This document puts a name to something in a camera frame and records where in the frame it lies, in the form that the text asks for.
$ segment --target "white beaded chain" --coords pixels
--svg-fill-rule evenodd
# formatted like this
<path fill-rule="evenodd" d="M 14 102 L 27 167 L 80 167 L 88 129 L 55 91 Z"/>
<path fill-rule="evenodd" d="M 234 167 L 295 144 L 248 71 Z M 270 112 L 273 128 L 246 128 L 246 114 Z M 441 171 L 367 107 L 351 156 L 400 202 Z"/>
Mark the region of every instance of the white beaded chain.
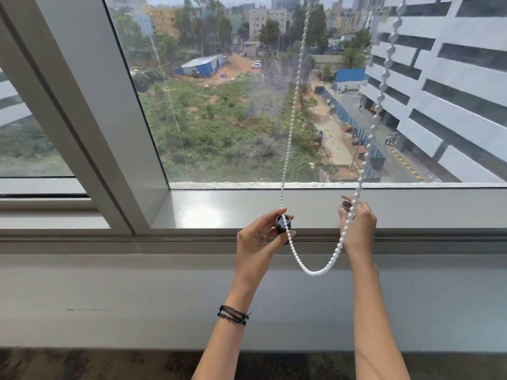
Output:
<path fill-rule="evenodd" d="M 405 10 L 407 9 L 406 2 L 407 2 L 407 0 L 402 0 L 402 3 L 396 7 L 397 17 L 392 25 L 393 26 L 393 33 L 391 33 L 389 35 L 389 42 L 391 43 L 391 45 L 387 49 L 387 59 L 384 61 L 384 73 L 382 74 L 382 83 L 379 85 L 380 95 L 377 96 L 377 103 L 375 105 L 375 115 L 373 116 L 374 122 L 373 122 L 373 125 L 370 127 L 370 129 L 372 130 L 372 133 L 368 136 L 369 140 L 373 140 L 375 138 L 375 133 L 377 132 L 377 121 L 379 118 L 379 113 L 382 111 L 382 102 L 385 100 L 384 92 L 387 89 L 386 81 L 390 76 L 389 69 L 392 66 L 391 57 L 396 51 L 395 42 L 398 38 L 397 31 L 400 28 L 400 26 L 402 25 L 402 15 L 403 15 L 403 13 L 405 13 Z M 312 2 L 311 2 L 311 0 L 307 0 L 306 15 L 305 15 L 305 17 L 306 17 L 305 18 L 305 27 L 303 29 L 301 50 L 299 53 L 298 76 L 295 80 L 295 92 L 294 92 L 294 101 L 292 104 L 292 116 L 290 117 L 290 131 L 288 133 L 288 141 L 287 141 L 287 156 L 285 157 L 285 165 L 283 167 L 282 188 L 280 191 L 280 208 L 283 208 L 283 188 L 285 186 L 285 176 L 287 174 L 288 159 L 289 159 L 289 155 L 290 155 L 290 146 L 292 144 L 292 133 L 294 130 L 294 120 L 295 120 L 295 107 L 297 104 L 299 85 L 301 83 L 301 68 L 303 65 L 303 54 L 304 54 L 304 50 L 305 50 L 306 32 L 308 31 L 308 21 L 310 19 L 311 9 L 312 9 Z M 371 143 L 368 143 L 368 145 L 366 145 L 367 152 L 364 154 L 364 161 L 362 163 L 363 168 L 366 166 L 368 160 L 371 157 L 371 154 L 370 154 L 371 147 L 372 147 Z M 348 219 L 345 223 L 345 227 L 343 228 L 343 232 L 342 232 L 341 237 L 339 239 L 339 243 L 337 245 L 337 248 L 335 249 L 335 252 L 333 253 L 333 256 L 331 256 L 331 259 L 329 260 L 327 265 L 320 270 L 309 270 L 305 266 L 305 264 L 303 264 L 301 262 L 301 259 L 299 258 L 298 254 L 295 251 L 294 243 L 292 241 L 292 237 L 291 237 L 289 229 L 288 229 L 287 217 L 285 215 L 282 215 L 283 216 L 283 224 L 285 225 L 285 231 L 287 232 L 287 235 L 288 235 L 288 242 L 290 244 L 290 249 L 292 250 L 292 253 L 294 254 L 294 257 L 295 257 L 296 261 L 298 262 L 299 266 L 306 274 L 309 274 L 310 276 L 320 276 L 324 273 L 329 272 L 331 267 L 336 262 L 336 259 L 338 258 L 338 255 L 340 254 L 340 252 L 343 248 L 343 242 L 345 241 L 345 237 L 347 236 L 348 227 L 352 223 L 352 221 L 354 220 L 355 209 L 356 209 L 356 206 L 358 205 L 361 191 L 363 190 L 363 176 L 364 176 L 364 169 L 361 169 L 359 171 L 358 186 L 355 189 L 354 199 L 351 202 L 352 206 L 350 207 Z"/>

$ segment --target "left hand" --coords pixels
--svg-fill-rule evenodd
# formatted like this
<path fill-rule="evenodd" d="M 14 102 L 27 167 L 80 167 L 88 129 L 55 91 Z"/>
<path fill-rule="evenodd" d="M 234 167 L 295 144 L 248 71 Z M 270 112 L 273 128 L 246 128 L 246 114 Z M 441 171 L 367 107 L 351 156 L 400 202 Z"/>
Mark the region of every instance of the left hand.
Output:
<path fill-rule="evenodd" d="M 236 271 L 234 284 L 248 291 L 255 292 L 266 274 L 273 255 L 287 242 L 284 232 L 276 235 L 276 218 L 287 211 L 287 208 L 275 209 L 259 217 L 246 228 L 238 232 L 236 252 Z"/>

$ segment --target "blue fence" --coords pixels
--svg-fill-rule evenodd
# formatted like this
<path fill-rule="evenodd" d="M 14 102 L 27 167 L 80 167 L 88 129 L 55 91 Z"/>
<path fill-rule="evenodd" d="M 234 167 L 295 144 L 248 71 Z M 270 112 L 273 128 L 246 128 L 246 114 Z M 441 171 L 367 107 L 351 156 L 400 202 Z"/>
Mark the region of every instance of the blue fence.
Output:
<path fill-rule="evenodd" d="M 322 91 L 322 94 L 326 99 L 329 99 L 331 102 L 331 105 L 335 106 L 336 115 L 344 122 L 349 124 L 351 127 L 354 128 L 354 135 L 357 137 L 359 141 L 359 145 L 367 146 L 370 144 L 370 140 L 368 139 L 368 135 L 365 132 L 364 128 L 361 128 L 358 123 L 348 114 L 348 112 L 343 108 L 338 101 L 336 101 L 335 97 L 329 92 L 327 88 L 325 88 Z M 364 167 L 364 176 L 365 178 L 377 178 L 377 174 L 375 170 L 372 167 L 372 164 L 375 166 L 375 169 L 380 170 L 382 169 L 382 166 L 384 165 L 385 156 L 380 151 L 379 148 L 374 146 L 372 144 L 370 150 L 368 151 L 371 153 L 371 158 Z"/>
<path fill-rule="evenodd" d="M 336 72 L 336 82 L 363 81 L 366 68 L 340 69 Z"/>

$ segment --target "right hand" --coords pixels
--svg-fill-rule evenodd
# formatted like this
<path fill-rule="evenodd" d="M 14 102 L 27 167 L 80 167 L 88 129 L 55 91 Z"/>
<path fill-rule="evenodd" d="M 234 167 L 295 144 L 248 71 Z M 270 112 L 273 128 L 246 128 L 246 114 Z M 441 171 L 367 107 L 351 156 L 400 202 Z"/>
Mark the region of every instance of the right hand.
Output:
<path fill-rule="evenodd" d="M 342 196 L 349 203 L 354 199 L 353 196 Z M 345 223 L 348 220 L 348 212 L 343 208 L 338 208 L 340 214 L 341 230 L 343 232 Z M 371 257 L 373 250 L 373 235 L 377 218 L 371 208 L 363 201 L 360 201 L 355 207 L 355 218 L 347 227 L 347 236 L 345 237 L 345 250 L 350 259 Z"/>

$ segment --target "forearm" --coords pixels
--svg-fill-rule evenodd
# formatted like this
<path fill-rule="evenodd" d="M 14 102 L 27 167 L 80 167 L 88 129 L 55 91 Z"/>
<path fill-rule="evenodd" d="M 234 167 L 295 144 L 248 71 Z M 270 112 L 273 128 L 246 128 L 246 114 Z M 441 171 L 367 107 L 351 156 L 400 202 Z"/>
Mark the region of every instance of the forearm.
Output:
<path fill-rule="evenodd" d="M 224 304 L 246 314 L 254 293 L 254 290 L 233 284 Z M 244 329 L 241 324 L 219 318 L 192 379 L 234 379 Z"/>
<path fill-rule="evenodd" d="M 378 270 L 371 253 L 351 258 L 354 341 L 358 380 L 410 379 L 389 325 Z"/>

